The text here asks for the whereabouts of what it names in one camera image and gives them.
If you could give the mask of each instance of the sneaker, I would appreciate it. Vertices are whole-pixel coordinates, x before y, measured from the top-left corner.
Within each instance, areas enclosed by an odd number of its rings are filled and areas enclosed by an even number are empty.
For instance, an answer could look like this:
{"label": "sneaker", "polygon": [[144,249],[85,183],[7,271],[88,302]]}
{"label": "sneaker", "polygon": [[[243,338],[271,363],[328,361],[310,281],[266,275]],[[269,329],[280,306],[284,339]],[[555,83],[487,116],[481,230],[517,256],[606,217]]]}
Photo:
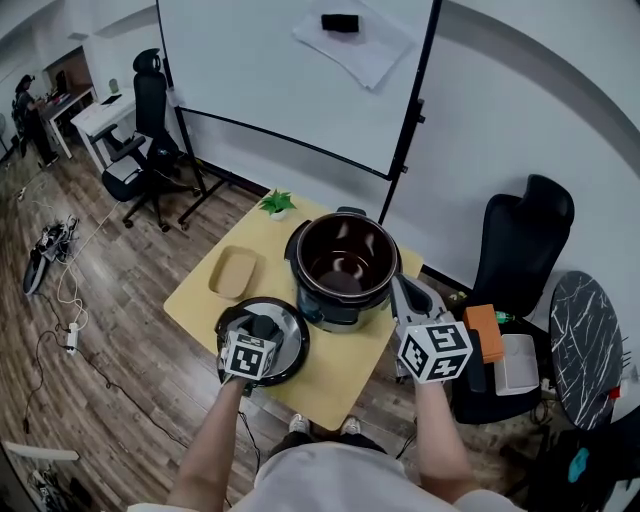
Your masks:
{"label": "sneaker", "polygon": [[360,434],[362,432],[362,427],[360,426],[360,420],[355,416],[348,416],[342,427],[340,427],[340,435],[343,436],[345,434],[350,434],[352,436],[356,434]]}
{"label": "sneaker", "polygon": [[289,433],[291,432],[301,432],[308,435],[311,432],[311,422],[302,414],[295,414],[289,422]]}

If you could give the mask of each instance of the cable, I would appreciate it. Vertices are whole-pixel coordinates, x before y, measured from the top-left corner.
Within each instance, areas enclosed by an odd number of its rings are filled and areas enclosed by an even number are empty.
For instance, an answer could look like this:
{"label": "cable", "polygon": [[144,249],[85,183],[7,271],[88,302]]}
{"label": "cable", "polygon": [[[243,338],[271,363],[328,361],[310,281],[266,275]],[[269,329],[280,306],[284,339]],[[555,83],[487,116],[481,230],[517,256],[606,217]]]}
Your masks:
{"label": "cable", "polygon": [[[189,185],[185,185],[184,183],[180,183],[176,180],[174,180],[173,178],[171,178],[170,176],[167,176],[165,174],[162,174],[158,169],[154,169],[155,172],[157,172],[160,176],[162,176],[164,179],[169,180],[171,183],[173,183],[174,185],[178,185],[180,187],[188,187]],[[198,190],[200,192],[202,192],[202,190],[200,190],[200,187],[193,187],[195,190]]]}
{"label": "cable", "polygon": [[[538,407],[540,406],[540,404],[542,404],[542,417],[538,416]],[[529,413],[529,419],[531,420],[531,423],[537,425],[538,427],[549,423],[551,421],[551,419],[549,418],[549,401],[544,398],[540,400],[540,402],[533,409],[531,409],[531,412]]]}
{"label": "cable", "polygon": [[133,398],[129,393],[127,393],[127,392],[124,390],[124,388],[123,388],[122,386],[120,386],[119,384],[116,384],[115,382],[113,382],[112,380],[110,380],[110,379],[109,379],[109,377],[107,377],[107,376],[102,372],[102,370],[100,370],[100,368],[98,368],[95,364],[93,364],[93,362],[92,362],[92,361],[91,361],[91,360],[90,360],[90,359],[89,359],[89,358],[88,358],[88,357],[87,357],[87,356],[86,356],[86,355],[85,355],[85,354],[84,354],[84,353],[83,353],[83,352],[82,352],[78,347],[68,347],[68,346],[66,346],[66,345],[60,345],[59,343],[58,343],[58,346],[59,346],[59,347],[61,347],[61,348],[64,348],[65,350],[67,350],[67,349],[75,349],[75,350],[78,352],[78,354],[80,354],[80,355],[82,356],[82,358],[87,362],[87,364],[88,364],[89,366],[91,366],[91,367],[92,367],[92,368],[93,368],[93,369],[98,373],[98,375],[100,375],[100,377],[102,377],[102,378],[105,380],[105,383],[106,383],[105,387],[106,387],[107,389],[111,389],[111,388],[119,389],[119,390],[122,392],[122,394],[123,394],[124,396],[126,396],[126,397],[129,399],[129,401],[130,401],[133,405],[135,405],[135,406],[138,408],[138,410],[139,410],[142,414],[144,414],[144,415],[147,417],[147,419],[148,419],[151,423],[153,423],[157,428],[159,428],[160,430],[162,430],[162,431],[166,434],[166,436],[167,436],[169,439],[171,439],[172,441],[174,441],[174,442],[178,443],[180,446],[182,446],[182,447],[183,447],[183,448],[185,448],[185,449],[188,449],[188,448],[189,448],[189,446],[188,446],[188,445],[184,444],[182,441],[180,441],[180,439],[178,439],[177,437],[175,437],[175,436],[174,436],[171,432],[169,432],[166,428],[164,428],[162,425],[158,424],[158,423],[157,423],[157,422],[156,422],[156,421],[155,421],[155,420],[154,420],[154,419],[153,419],[153,418],[152,418],[152,417],[147,413],[147,411],[145,411],[145,410],[140,406],[140,404],[139,404],[138,402],[136,402],[136,401],[135,401],[135,399],[134,399],[134,398]]}
{"label": "cable", "polygon": [[[83,307],[84,304],[82,302],[82,299],[78,298],[78,279],[76,278],[75,274],[71,271],[71,265],[75,263],[78,256],[80,256],[80,253],[82,252],[82,250],[87,246],[87,244],[91,241],[93,236],[100,230],[100,228],[102,228],[104,223],[107,222],[107,220],[109,219],[109,217],[111,217],[111,214],[116,210],[119,204],[120,204],[120,201],[117,201],[116,204],[111,209],[111,211],[107,214],[107,216],[104,219],[102,219],[102,222],[100,224],[98,224],[98,227],[93,230],[93,233],[91,233],[91,235],[89,235],[89,238],[85,240],[84,244],[82,244],[82,247],[80,247],[80,250],[78,250],[76,255],[73,257],[73,259],[69,263],[62,262],[58,259],[58,262],[64,265],[65,269],[62,272],[62,275],[60,276],[60,281],[58,282],[57,299],[58,299],[58,302],[61,304],[73,304],[78,308],[78,313],[76,314],[74,323],[78,323],[78,319],[80,318],[80,315],[82,315],[82,313],[85,314],[84,323],[80,327],[78,327],[78,331],[81,331],[82,329],[84,329],[87,323],[89,322],[89,312],[86,309],[84,309]],[[73,278],[73,286],[74,286],[73,299],[62,300],[60,298],[60,288],[62,287],[62,281],[64,280],[64,276],[67,272],[69,272],[71,274],[71,277]]]}
{"label": "cable", "polygon": [[24,415],[22,416],[22,429],[24,430],[25,434],[29,434],[29,420],[27,419],[27,416],[29,414],[29,406],[31,405],[31,399],[33,398],[33,395],[35,395],[38,391],[40,391],[40,389],[44,385],[44,368],[42,367],[42,363],[40,362],[40,343],[42,343],[42,340],[47,334],[51,334],[56,340],[56,343],[58,343],[58,338],[56,337],[56,333],[53,331],[44,331],[42,334],[40,334],[40,337],[38,338],[38,342],[36,343],[36,363],[38,365],[38,370],[40,371],[40,384],[38,384],[35,388],[33,388],[29,392],[29,397],[27,398],[27,405],[24,408]]}
{"label": "cable", "polygon": [[69,331],[69,327],[66,327],[66,328],[65,328],[65,327],[62,325],[62,322],[60,322],[60,317],[58,316],[58,313],[56,313],[56,310],[55,310],[55,309],[53,309],[53,303],[51,302],[51,299],[49,299],[49,297],[47,297],[45,294],[40,293],[40,292],[37,292],[37,291],[36,291],[36,292],[33,292],[33,295],[38,295],[38,296],[42,297],[42,298],[43,298],[43,299],[45,299],[45,300],[47,301],[47,303],[49,304],[49,307],[51,308],[51,312],[53,313],[53,315],[56,317],[56,320],[57,320],[57,323],[56,323],[56,326],[54,327],[54,329],[55,329],[56,331],[58,331],[58,330],[62,329],[63,331],[65,331],[65,332],[67,332],[67,333],[68,333],[68,332],[70,332],[70,331]]}
{"label": "cable", "polygon": [[407,451],[407,448],[409,448],[409,446],[411,446],[411,444],[416,440],[416,433],[414,432],[413,434],[411,434],[407,440],[404,442],[404,445],[402,446],[402,449],[398,452],[398,455],[396,455],[396,460],[398,460],[400,457],[402,457],[402,455],[404,454],[404,452]]}
{"label": "cable", "polygon": [[53,206],[49,206],[48,204],[41,203],[41,202],[39,202],[39,201],[31,201],[31,202],[32,202],[32,203],[39,204],[40,206],[44,206],[45,208],[50,208],[50,209],[51,209],[51,211],[54,211],[54,210],[53,210]]}
{"label": "cable", "polygon": [[251,443],[253,444],[253,450],[256,453],[256,474],[258,474],[258,470],[260,469],[260,462],[261,462],[260,449],[258,448],[258,445],[256,444],[256,440],[253,437],[253,434],[251,433],[251,429],[249,428],[247,415],[242,411],[238,411],[238,416],[240,416],[242,423],[244,423],[244,428],[247,430],[247,434],[249,434],[249,439],[251,439]]}

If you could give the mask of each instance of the whiteboard stand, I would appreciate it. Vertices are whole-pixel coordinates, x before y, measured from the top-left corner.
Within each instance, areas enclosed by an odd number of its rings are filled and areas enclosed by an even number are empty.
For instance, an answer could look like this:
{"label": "whiteboard stand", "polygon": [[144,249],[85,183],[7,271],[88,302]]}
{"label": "whiteboard stand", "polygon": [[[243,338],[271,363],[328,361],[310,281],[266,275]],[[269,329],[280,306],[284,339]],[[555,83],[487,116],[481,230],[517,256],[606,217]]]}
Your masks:
{"label": "whiteboard stand", "polygon": [[[196,111],[196,110],[192,110],[189,108],[185,108],[185,107],[181,107],[181,106],[177,106],[174,108],[175,113],[176,113],[176,117],[178,119],[178,125],[180,127],[180,133],[182,135],[182,139],[184,140],[184,144],[185,144],[185,149],[187,150],[187,154],[189,156],[189,161],[191,163],[191,166],[194,169],[197,181],[198,181],[198,186],[200,187],[200,191],[202,193],[202,196],[200,198],[198,198],[198,200],[191,205],[191,207],[189,207],[189,209],[182,214],[182,216],[180,216],[180,218],[178,219],[178,224],[180,224],[180,227],[182,228],[183,231],[186,231],[189,227],[189,224],[187,222],[187,218],[202,204],[204,203],[211,195],[213,195],[213,193],[220,188],[225,182],[231,183],[233,185],[236,185],[240,188],[243,188],[245,190],[248,190],[252,193],[256,193],[258,195],[264,195],[264,191],[266,190],[264,187],[261,187],[255,183],[251,183],[248,180],[245,180],[239,176],[236,176],[234,173],[226,170],[226,169],[222,169],[221,167],[217,166],[217,165],[213,165],[210,164],[208,162],[202,162],[202,164],[200,164],[198,162],[198,160],[196,159],[196,156],[194,154],[193,151],[193,146],[191,145],[191,140],[189,138],[189,133],[187,131],[187,125],[186,122],[184,120],[184,114],[183,112],[190,112],[192,114],[198,114],[198,115],[205,115],[207,117],[211,117],[214,119],[219,119],[222,121],[226,121],[226,122],[230,122],[233,124],[237,124],[240,126],[244,126],[246,128],[249,129],[254,129],[257,131],[261,131],[263,133],[267,133],[269,135],[278,137],[278,138],[282,138],[284,140],[288,140],[290,142],[294,142],[296,144],[300,144],[302,146],[308,147],[310,149],[313,149],[315,151],[319,151],[321,153],[325,153],[328,154],[329,156],[332,156],[334,158],[340,159],[342,161],[346,161],[348,163],[351,163],[352,165],[354,165],[357,168],[360,168],[362,170],[365,170],[371,174],[373,174],[374,176],[377,176],[379,178],[384,179],[385,181],[389,182],[389,189],[387,191],[387,195],[382,207],[382,210],[380,212],[380,217],[378,219],[378,223],[382,224],[387,212],[389,210],[389,206],[391,205],[391,201],[393,199],[393,195],[394,192],[396,190],[396,187],[398,185],[398,181],[400,179],[400,176],[402,176],[403,173],[407,173],[408,172],[408,168],[405,165],[405,161],[407,158],[407,155],[409,153],[409,149],[411,148],[411,142],[413,140],[413,135],[416,131],[416,127],[418,125],[418,123],[424,123],[425,118],[422,115],[422,105],[423,105],[423,100],[421,100],[418,96],[420,94],[420,89],[422,87],[422,82],[424,79],[424,75],[426,72],[426,68],[427,68],[427,62],[429,60],[429,55],[431,53],[431,47],[433,45],[433,40],[435,38],[435,33],[436,33],[436,27],[438,24],[438,18],[440,16],[440,10],[442,7],[442,1],[443,0],[433,0],[432,3],[432,8],[431,8],[431,15],[429,17],[429,22],[427,25],[427,31],[425,34],[425,38],[424,38],[424,43],[422,46],[422,52],[420,54],[420,59],[418,62],[418,67],[416,69],[416,75],[415,75],[415,81],[413,83],[413,87],[411,90],[411,95],[410,95],[410,99],[407,105],[407,110],[405,113],[405,117],[404,117],[404,121],[402,123],[402,128],[400,130],[400,135],[398,138],[398,142],[396,145],[396,149],[393,155],[393,160],[391,162],[391,166],[389,169],[389,173],[388,174],[383,174],[379,171],[376,171],[374,169],[371,169],[367,166],[364,166],[362,164],[359,164],[357,162],[351,161],[349,159],[346,159],[338,154],[334,154],[331,153],[329,151],[326,151],[322,148],[319,148],[317,146],[312,146],[310,144],[306,144],[302,141],[299,140],[295,140],[292,139],[290,137],[281,135],[279,133],[275,133],[275,132],[271,132],[269,130],[265,130],[262,128],[259,128],[257,126],[252,126],[252,125],[248,125],[242,122],[238,122],[238,121],[234,121],[233,119],[228,119],[228,118],[224,118],[224,117],[220,117],[217,115],[212,115],[209,113],[205,113],[205,112],[201,112],[201,111]],[[166,77],[167,77],[167,83],[169,85],[169,87],[173,87],[174,83],[173,83],[173,79],[171,76],[171,69],[169,66],[169,60],[168,60],[168,53],[167,53],[167,48],[166,48],[166,44],[165,44],[165,38],[164,38],[164,32],[162,29],[162,16],[160,14],[160,5],[159,5],[159,1],[156,0],[156,8],[158,11],[158,21],[160,24],[160,33],[161,33],[161,37],[162,37],[162,45],[163,45],[163,49],[164,49],[164,54],[165,54],[165,58],[163,59],[163,63],[164,63],[164,69],[165,69],[165,73],[166,73]],[[215,185],[213,185],[210,189],[207,190],[206,185],[204,184],[204,181],[202,179],[202,176],[200,174],[200,169],[203,168],[204,171],[208,172],[209,174],[212,174],[214,176],[216,176],[217,178],[220,179],[220,181],[218,183],[216,183]]]}

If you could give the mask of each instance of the yellow table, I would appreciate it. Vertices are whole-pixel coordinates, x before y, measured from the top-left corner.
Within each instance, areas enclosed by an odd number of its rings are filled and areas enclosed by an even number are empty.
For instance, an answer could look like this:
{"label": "yellow table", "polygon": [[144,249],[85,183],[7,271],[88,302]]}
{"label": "yellow table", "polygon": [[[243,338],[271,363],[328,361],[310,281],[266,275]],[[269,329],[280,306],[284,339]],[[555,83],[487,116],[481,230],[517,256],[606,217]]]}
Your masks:
{"label": "yellow table", "polygon": [[[165,311],[191,336],[217,354],[215,326],[222,312],[236,304],[209,289],[209,278],[222,250],[228,245],[247,247],[260,255],[251,278],[248,297],[277,297],[295,306],[295,282],[284,250],[296,227],[329,213],[300,197],[292,197],[297,210],[276,222],[256,205],[218,242],[164,304]],[[400,249],[403,270],[416,277],[422,258]],[[373,372],[395,323],[387,308],[352,334],[332,334],[309,325],[311,343],[306,363],[291,380],[267,388],[276,399],[314,423],[336,430],[342,424]]]}

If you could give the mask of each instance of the green bottle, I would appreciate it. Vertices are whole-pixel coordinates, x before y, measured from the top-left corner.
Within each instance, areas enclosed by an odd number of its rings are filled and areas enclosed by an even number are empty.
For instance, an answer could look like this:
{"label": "green bottle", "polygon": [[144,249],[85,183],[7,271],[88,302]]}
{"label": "green bottle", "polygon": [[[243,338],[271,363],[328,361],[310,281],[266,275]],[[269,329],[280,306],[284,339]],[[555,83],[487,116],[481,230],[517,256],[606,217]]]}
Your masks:
{"label": "green bottle", "polygon": [[504,311],[496,311],[496,320],[499,324],[506,324],[507,322],[511,322],[515,319],[516,317],[510,315],[509,313],[505,313]]}

